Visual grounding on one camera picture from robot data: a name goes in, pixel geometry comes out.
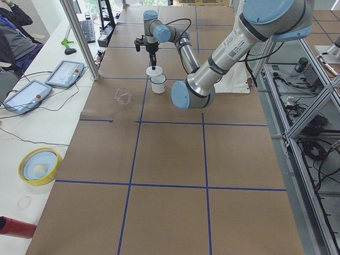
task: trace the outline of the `table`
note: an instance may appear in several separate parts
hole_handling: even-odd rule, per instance
[[[234,24],[228,7],[123,10],[27,255],[303,254],[256,89],[175,109],[171,86],[186,75],[164,44],[167,90],[153,93],[133,45],[147,9],[190,17],[201,61]],[[114,99],[120,87],[129,105]]]
[[[61,45],[61,41],[66,34],[69,23],[63,21],[51,35],[48,42],[44,45],[39,55],[27,69],[25,74],[53,71],[61,60],[71,60],[83,62],[81,50],[73,32],[70,33],[69,40],[74,40],[74,44],[70,47],[76,48],[75,54],[66,56],[64,54],[65,47]],[[96,36],[99,37],[99,29],[96,27]],[[92,55],[95,56],[99,46],[97,43],[89,44]],[[44,82],[49,74],[39,74],[28,76],[29,79],[36,79]],[[25,86],[28,81],[21,79],[14,89],[18,90]],[[20,136],[23,139],[31,141],[44,141],[50,143],[61,143],[68,145],[71,141],[74,129],[78,123],[80,112],[86,102],[87,96],[92,86],[91,74],[85,72],[83,77],[77,82],[76,86],[52,97],[42,103],[41,106],[49,109],[58,109],[70,96],[79,92],[72,97],[59,111],[51,112],[45,109],[36,109],[27,115],[3,119],[0,128],[7,130]],[[51,95],[62,91],[61,89],[53,89]],[[0,118],[13,116],[4,109],[0,109]],[[45,203],[53,186],[49,183],[45,186],[35,187],[23,182],[18,176],[18,166],[20,161],[34,149],[41,147],[50,147],[65,156],[66,146],[53,146],[45,144],[32,144],[20,141],[12,135],[4,133],[0,130],[0,215],[15,218],[24,222],[37,224],[40,215],[44,209]],[[19,210],[17,204],[24,197],[31,197],[31,204],[26,210]],[[20,239],[10,236],[0,236],[1,254],[20,255],[26,252],[31,240]]]

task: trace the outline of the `jeans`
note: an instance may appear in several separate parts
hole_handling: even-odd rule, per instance
[[[38,44],[34,50],[32,50],[30,53],[22,56],[20,59],[18,59],[16,61],[16,65],[20,69],[22,69],[23,73],[30,66],[30,64],[35,59],[35,57],[38,55],[39,51],[42,49],[43,46],[44,46],[43,44]]]

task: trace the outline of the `label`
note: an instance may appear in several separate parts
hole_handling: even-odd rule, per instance
[[[228,56],[232,60],[236,60],[237,58],[242,57],[249,46],[249,42],[247,42],[243,38],[239,38],[239,40],[234,40],[233,43],[226,48],[226,50],[228,52]]]
[[[225,47],[228,47],[229,44],[231,44],[232,41],[233,41],[236,37],[237,37],[237,32],[236,32],[236,30],[234,29],[234,30],[230,33],[230,35],[228,35],[227,38],[224,39],[224,41],[223,41],[224,46],[225,46]]]

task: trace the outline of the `red cylinder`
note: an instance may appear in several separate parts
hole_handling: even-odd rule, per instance
[[[16,219],[0,217],[0,234],[30,239],[37,226]]]

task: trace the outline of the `green object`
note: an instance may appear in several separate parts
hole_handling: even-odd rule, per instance
[[[301,57],[294,69],[296,70],[297,73],[301,73],[303,69],[307,66],[307,64],[308,64],[308,59],[305,57]]]
[[[69,44],[72,44],[72,43],[74,43],[74,41],[69,41],[66,38],[62,40],[62,45],[64,45],[66,49],[68,49],[70,47]]]

